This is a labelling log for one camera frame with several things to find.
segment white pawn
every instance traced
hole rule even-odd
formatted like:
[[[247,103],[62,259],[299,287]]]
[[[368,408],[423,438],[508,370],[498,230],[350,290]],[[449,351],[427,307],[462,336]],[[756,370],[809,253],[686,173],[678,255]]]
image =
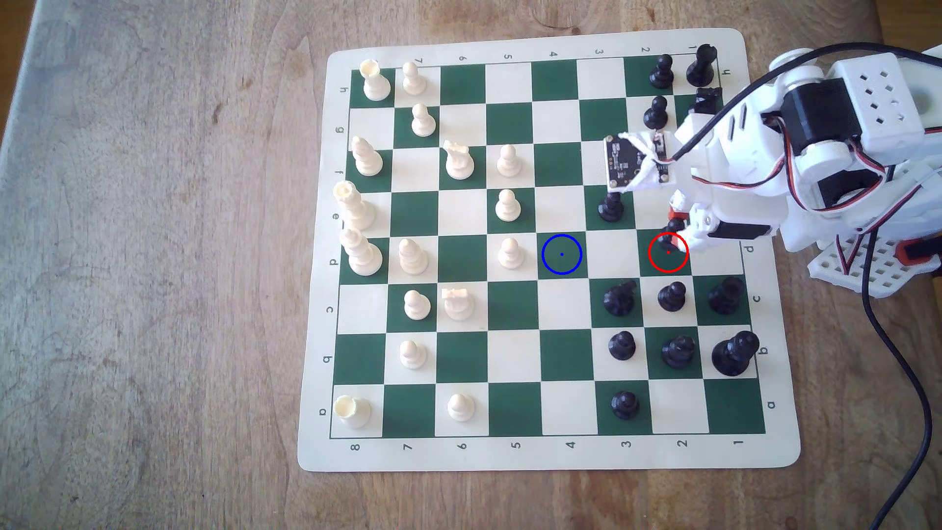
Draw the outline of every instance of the white pawn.
[[[514,176],[520,173],[520,158],[517,149],[509,143],[500,148],[500,158],[497,159],[497,172],[504,176]]]
[[[423,137],[435,132],[435,119],[429,114],[429,108],[421,103],[413,106],[413,132]]]
[[[474,416],[474,398],[467,394],[452,394],[448,399],[448,416],[455,422],[467,422]]]
[[[425,363],[425,347],[413,340],[405,340],[399,345],[399,361],[409,370],[418,370]]]
[[[500,243],[497,262],[507,269],[516,269],[524,262],[524,249],[514,238],[506,238]]]
[[[344,228],[340,231],[340,244],[349,256],[350,269],[360,276],[375,274],[382,265],[382,253],[369,242],[360,230]]]
[[[368,58],[360,63],[360,75],[363,76],[363,93],[372,101],[382,101],[386,99],[389,92],[393,89],[389,85],[389,79],[386,79],[380,73],[380,63]]]
[[[511,190],[502,190],[497,196],[497,205],[494,207],[497,218],[501,221],[513,221],[520,217],[520,201]]]
[[[399,267],[406,274],[422,274],[429,266],[429,255],[413,240],[399,242]]]
[[[429,316],[431,302],[429,297],[417,290],[409,290],[405,296],[406,316],[414,321],[420,321]]]
[[[474,172],[474,159],[471,158],[471,155],[468,155],[466,145],[459,145],[445,140],[442,143],[442,149],[445,149],[445,152],[448,153],[448,157],[445,159],[445,171],[448,172],[448,176],[455,180],[465,180],[471,176],[471,173]]]
[[[382,157],[368,141],[354,136],[350,139],[350,151],[356,160],[356,171],[363,176],[373,176],[382,169]]]
[[[418,72],[418,67],[415,66],[415,63],[409,61],[402,65],[402,88],[409,95],[418,95],[425,91],[426,83],[425,77]]]

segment white square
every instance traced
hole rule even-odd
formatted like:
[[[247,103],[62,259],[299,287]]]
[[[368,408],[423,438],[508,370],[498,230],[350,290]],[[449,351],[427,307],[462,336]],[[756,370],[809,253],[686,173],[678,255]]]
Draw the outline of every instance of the white square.
[[[487,208],[487,190],[439,191],[438,235],[486,234]]]
[[[582,141],[579,101],[533,102],[533,143]]]
[[[337,334],[386,332],[386,284],[342,285]]]
[[[508,269],[497,261],[500,245],[506,238],[514,238],[524,251],[524,262],[516,269]],[[536,248],[536,234],[488,234],[487,235],[487,281],[517,282],[535,280],[537,268],[541,266],[540,251]]]
[[[491,383],[539,381],[540,330],[500,329],[487,332],[487,380]]]
[[[393,122],[396,110],[389,108],[351,108],[349,135],[368,141],[373,149],[393,148]]]
[[[524,103],[533,100],[530,63],[487,64],[484,66],[485,101]]]
[[[438,190],[438,147],[393,150],[392,191]]]
[[[581,186],[549,186],[533,192],[537,232],[582,232],[586,205]]]
[[[445,313],[442,289],[467,289],[474,298],[474,313],[464,321],[456,321]],[[438,331],[487,331],[487,282],[451,282],[438,284]]]
[[[487,145],[487,110],[482,103],[438,108],[438,138],[459,145]]]
[[[382,398],[383,385],[336,385],[333,387],[333,399],[350,396],[369,402],[369,419],[359,429],[347,427],[333,412],[331,404],[331,438],[379,438],[382,436]]]
[[[457,422],[448,415],[448,400],[466,394],[474,400],[474,416]],[[487,383],[439,383],[435,385],[435,436],[487,436],[489,410]]]
[[[587,278],[537,280],[536,290],[540,329],[592,327]]]
[[[651,379],[648,390],[654,434],[709,432],[703,379]]]
[[[543,434],[597,435],[594,381],[540,383]]]
[[[576,61],[579,99],[625,97],[622,58],[584,58]]]
[[[590,278],[637,278],[638,232],[636,230],[589,230],[586,257]]]
[[[635,339],[635,355],[626,360],[618,360],[609,353],[609,340],[620,331],[630,332]],[[644,328],[594,327],[592,329],[592,364],[596,381],[644,381],[647,379]]]

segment black chess piece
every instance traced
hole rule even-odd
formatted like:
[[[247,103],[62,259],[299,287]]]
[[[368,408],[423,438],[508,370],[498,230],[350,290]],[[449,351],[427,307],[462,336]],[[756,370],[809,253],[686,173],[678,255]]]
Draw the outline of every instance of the black chess piece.
[[[619,331],[609,340],[609,353],[618,360],[629,360],[635,355],[635,338],[630,331]]]
[[[727,276],[706,295],[710,308],[721,315],[732,315],[739,307],[746,284],[737,276]]]
[[[713,366],[730,377],[746,371],[749,361],[759,351],[759,337],[752,331],[740,331],[732,339],[713,347]]]
[[[644,126],[652,129],[662,129],[667,125],[667,98],[657,95],[651,100],[651,108],[642,116]]]
[[[598,204],[598,216],[607,223],[616,223],[625,214],[625,205],[622,204],[622,194],[618,191],[606,193],[605,198]]]
[[[701,44],[697,48],[697,59],[687,67],[687,82],[694,87],[705,87],[713,82],[713,61],[716,60],[716,48]]]
[[[664,54],[658,57],[658,66],[654,67],[651,74],[648,75],[648,81],[656,89],[669,89],[674,83],[674,72],[671,67],[674,66],[674,58]]]
[[[638,396],[622,390],[611,398],[611,411],[622,420],[632,420],[638,416],[642,404],[638,401]]]
[[[665,311],[679,311],[687,301],[687,286],[682,282],[673,282],[658,291],[658,304]]]
[[[671,368],[687,368],[687,365],[693,361],[693,349],[696,344],[693,339],[686,335],[681,335],[674,340],[668,341],[660,349],[660,356],[664,363]]]
[[[624,317],[635,307],[635,288],[638,284],[628,280],[624,284],[616,285],[605,291],[602,304],[605,310],[616,317]]]

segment black pawn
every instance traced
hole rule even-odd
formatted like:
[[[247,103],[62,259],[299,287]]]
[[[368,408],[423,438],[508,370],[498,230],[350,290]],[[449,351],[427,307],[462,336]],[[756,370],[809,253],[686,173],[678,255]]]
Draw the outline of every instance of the black pawn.
[[[713,81],[713,61],[716,48],[701,44],[697,48],[697,59],[687,67],[687,82],[694,87],[705,87]]]
[[[710,308],[721,315],[732,315],[739,307],[746,284],[736,276],[727,276],[706,295]]]
[[[681,335],[664,344],[660,349],[660,356],[664,359],[664,363],[671,368],[687,368],[687,365],[693,360],[694,347],[693,339]]]
[[[629,360],[635,355],[635,338],[630,331],[619,331],[609,340],[609,353],[618,360]]]
[[[679,311],[687,300],[687,286],[681,282],[673,282],[658,291],[658,303],[665,311]]]
[[[638,396],[631,392],[620,391],[611,398],[611,411],[622,420],[632,420],[638,416],[642,404]]]
[[[618,191],[607,193],[602,202],[598,204],[598,216],[602,221],[615,223],[625,214],[625,205],[622,204],[622,194]]]
[[[667,125],[667,98],[662,95],[655,96],[651,100],[651,108],[647,109],[642,116],[644,126],[652,129],[662,129]]]
[[[732,339],[713,347],[713,366],[723,375],[736,377],[749,368],[749,361],[757,351],[759,337],[752,331],[740,331]]]

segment green square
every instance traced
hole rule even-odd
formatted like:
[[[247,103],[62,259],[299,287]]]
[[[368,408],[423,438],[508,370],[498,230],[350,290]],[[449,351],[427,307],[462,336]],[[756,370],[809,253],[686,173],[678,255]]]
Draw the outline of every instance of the green square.
[[[487,143],[533,143],[533,108],[530,103],[487,106]]]
[[[390,209],[392,237],[438,235],[438,191],[393,193]]]
[[[602,301],[605,291],[628,280],[635,282],[635,306],[624,317],[616,317],[605,310]],[[592,327],[642,327],[641,282],[638,278],[594,278],[589,280],[589,297],[592,308]]]
[[[487,284],[488,329],[539,329],[536,282]]]
[[[487,386],[488,436],[543,435],[540,383],[491,383]]]
[[[438,281],[487,281],[487,236],[438,238]]]
[[[578,241],[578,246],[565,236]],[[589,277],[585,232],[566,232],[564,235],[540,233],[536,235],[536,247],[543,256],[542,263],[537,265],[537,277],[541,280]]]
[[[382,396],[382,437],[434,436],[435,386],[386,385]]]
[[[438,156],[438,189],[439,190],[483,190],[487,187],[487,148],[483,145],[468,147],[468,155],[474,160],[474,171],[466,179],[451,178],[445,170],[445,161],[448,153],[440,150]]]
[[[521,232],[536,232],[536,200],[533,197],[533,188],[514,188],[513,195],[520,203],[520,217],[513,221],[501,221],[497,217],[494,206],[503,190],[487,190],[487,233],[488,234],[519,234]]]
[[[704,390],[709,434],[765,434],[758,379],[706,379]]]
[[[749,316],[749,286],[746,286],[742,299],[739,300],[739,307],[733,311],[732,315],[721,315],[709,306],[709,292],[728,276],[735,276],[746,281],[743,274],[725,274],[719,276],[694,276],[693,277],[693,299],[697,307],[697,323],[699,325],[752,325],[753,321]]]
[[[622,420],[611,411],[611,398],[622,391],[635,394],[641,405],[638,416],[631,420]],[[654,434],[651,426],[651,392],[647,381],[595,381],[595,414],[599,436]]]
[[[530,63],[533,101],[578,99],[576,60],[541,60]]]
[[[483,64],[442,67],[442,105],[485,102]]]
[[[350,73],[350,108],[391,107],[396,103],[396,69],[380,68],[380,75],[389,79],[389,95],[380,101],[373,101],[363,92],[364,80],[360,71]]]
[[[660,352],[664,344],[681,335],[693,339],[693,360],[685,368],[671,368]],[[645,327],[644,348],[647,350],[648,379],[700,379],[704,376],[700,364],[700,337],[695,326]]]
[[[658,66],[658,56],[637,56],[625,58],[625,95],[670,95],[672,87],[656,89],[651,86],[648,76]]]
[[[389,238],[370,238],[382,254],[380,269],[369,276],[360,276],[350,268],[349,256],[340,248],[340,285],[384,284],[389,278]]]
[[[582,141],[602,140],[628,130],[625,98],[584,99],[579,101],[579,122]]]
[[[333,352],[335,385],[381,385],[386,357],[386,336],[337,335]]]
[[[431,303],[429,316],[420,321],[414,321],[406,316],[406,292],[417,290],[425,295]],[[386,297],[386,332],[412,332],[435,331],[435,307],[437,305],[438,286],[436,284],[389,284]]]
[[[664,223],[667,224],[667,207],[664,208]],[[642,276],[690,276],[690,260],[686,252],[665,250],[661,248],[660,243],[657,241],[651,244],[651,241],[662,232],[664,230],[659,228],[638,230],[638,256],[640,257],[638,261]],[[651,248],[651,259],[647,258],[648,247]],[[659,271],[655,268],[655,264],[667,272]]]
[[[435,370],[439,383],[486,383],[487,332],[439,333]]]
[[[412,108],[399,107],[393,116],[393,147],[403,149],[408,147],[438,147],[438,107],[429,107],[429,115],[435,120],[435,131],[422,137],[412,130]]]
[[[614,223],[603,221],[598,216],[598,206],[609,193],[605,186],[585,186],[582,193],[586,201],[586,230],[625,230],[635,227],[635,201],[631,193],[622,193],[622,204],[625,213]]]
[[[581,186],[582,144],[535,144],[533,172],[537,186]]]

